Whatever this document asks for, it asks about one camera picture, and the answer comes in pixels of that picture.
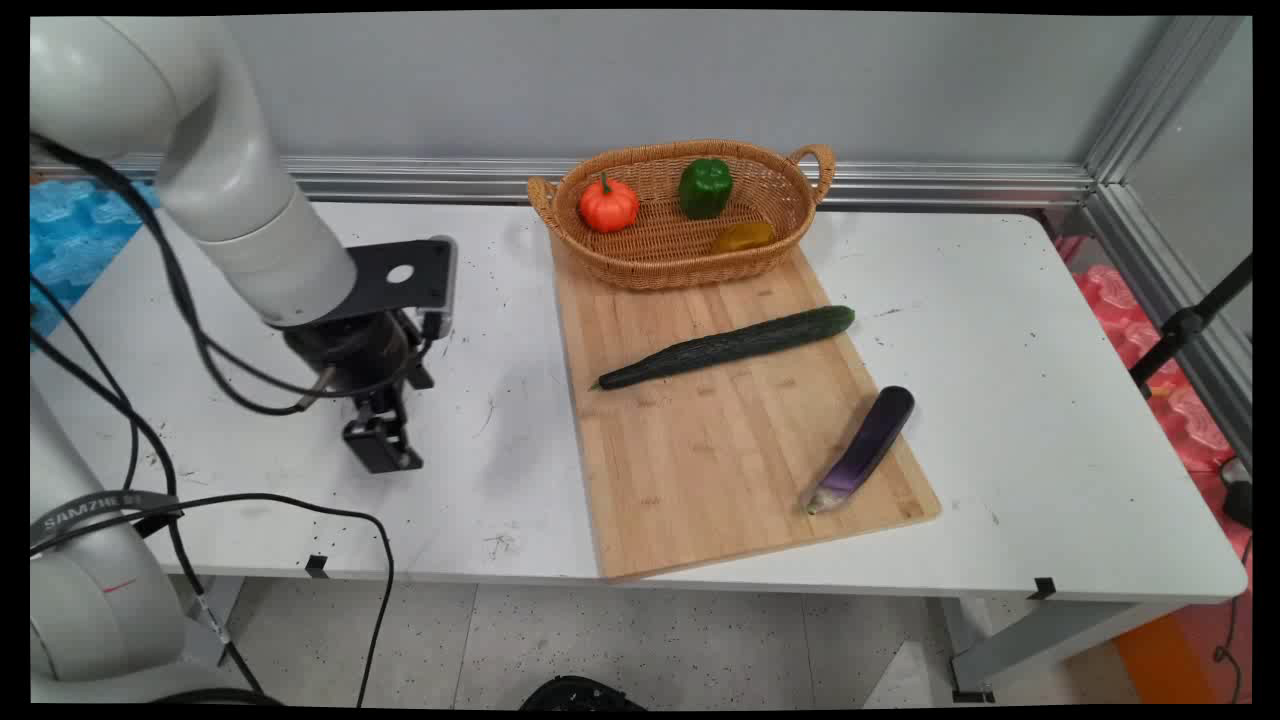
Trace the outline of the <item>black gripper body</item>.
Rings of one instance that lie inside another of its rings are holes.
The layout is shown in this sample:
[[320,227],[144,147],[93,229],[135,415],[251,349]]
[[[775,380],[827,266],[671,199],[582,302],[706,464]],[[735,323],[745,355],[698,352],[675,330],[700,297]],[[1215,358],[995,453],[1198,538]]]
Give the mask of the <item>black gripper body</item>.
[[372,393],[356,391],[394,375],[430,338],[406,310],[375,313],[283,331],[285,345],[317,373],[333,370],[328,388],[347,397],[389,401],[404,386],[430,389],[434,380],[419,359],[401,380]]

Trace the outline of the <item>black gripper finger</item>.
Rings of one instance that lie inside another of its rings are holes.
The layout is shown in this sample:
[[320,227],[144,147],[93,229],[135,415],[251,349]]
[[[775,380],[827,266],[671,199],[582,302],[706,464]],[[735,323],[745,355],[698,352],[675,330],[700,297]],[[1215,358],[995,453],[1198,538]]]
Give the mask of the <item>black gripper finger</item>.
[[415,470],[422,466],[422,460],[412,447],[408,436],[408,413],[404,406],[402,388],[385,388],[380,392],[383,413],[381,428],[387,436],[387,452],[393,470]]
[[342,430],[342,439],[371,474],[399,469],[399,413],[394,406],[356,398],[355,416]]

